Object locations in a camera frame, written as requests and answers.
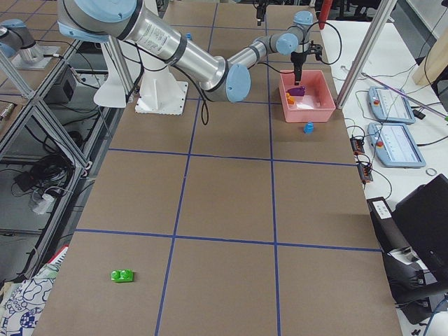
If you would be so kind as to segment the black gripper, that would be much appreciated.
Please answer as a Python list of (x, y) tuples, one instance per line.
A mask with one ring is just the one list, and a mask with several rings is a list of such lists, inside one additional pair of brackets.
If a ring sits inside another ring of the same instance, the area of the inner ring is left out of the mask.
[(293, 63), (294, 85), (299, 85), (302, 79), (302, 65), (307, 61), (308, 56), (313, 55), (317, 61), (322, 60), (322, 45), (313, 41), (301, 44), (296, 51), (290, 54)]

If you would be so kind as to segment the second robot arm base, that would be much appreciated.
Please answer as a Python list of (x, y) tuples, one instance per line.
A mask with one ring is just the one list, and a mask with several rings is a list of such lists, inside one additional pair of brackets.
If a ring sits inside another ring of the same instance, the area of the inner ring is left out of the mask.
[(1, 52), (16, 69), (42, 70), (60, 47), (39, 44), (23, 21), (10, 19), (1, 22)]

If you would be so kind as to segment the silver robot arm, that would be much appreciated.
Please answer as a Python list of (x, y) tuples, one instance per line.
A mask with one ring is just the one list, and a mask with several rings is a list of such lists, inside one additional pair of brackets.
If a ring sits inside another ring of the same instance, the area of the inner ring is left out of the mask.
[(314, 21), (305, 10), (294, 15), (293, 25), (285, 32), (261, 36), (229, 59), (210, 55), (142, 1), (58, 1), (57, 13), (62, 35), (98, 43), (111, 36), (135, 42), (165, 64), (184, 71), (213, 102), (245, 100), (251, 89), (249, 69), (268, 54), (290, 56), (299, 83), (307, 56), (320, 60), (323, 50), (309, 37)]

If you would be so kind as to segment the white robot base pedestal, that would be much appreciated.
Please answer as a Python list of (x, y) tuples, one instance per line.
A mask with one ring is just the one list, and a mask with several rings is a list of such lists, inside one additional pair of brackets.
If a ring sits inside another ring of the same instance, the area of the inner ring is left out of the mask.
[(150, 62), (144, 70), (135, 111), (179, 116), (184, 111), (188, 82), (176, 80), (161, 62)]

